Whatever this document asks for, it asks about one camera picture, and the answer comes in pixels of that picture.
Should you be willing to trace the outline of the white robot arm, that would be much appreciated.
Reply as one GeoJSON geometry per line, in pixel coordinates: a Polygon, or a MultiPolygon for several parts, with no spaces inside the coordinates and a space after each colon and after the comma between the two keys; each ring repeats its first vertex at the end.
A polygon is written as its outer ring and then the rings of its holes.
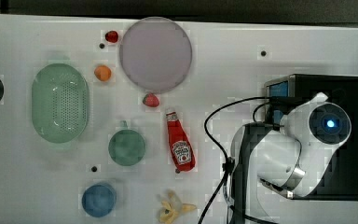
{"type": "Polygon", "coordinates": [[[231,144],[233,170],[230,186],[224,188],[227,224],[278,224],[258,200],[258,187],[287,200],[305,198],[350,135],[349,115],[322,92],[296,106],[277,125],[242,125],[231,144]]]}

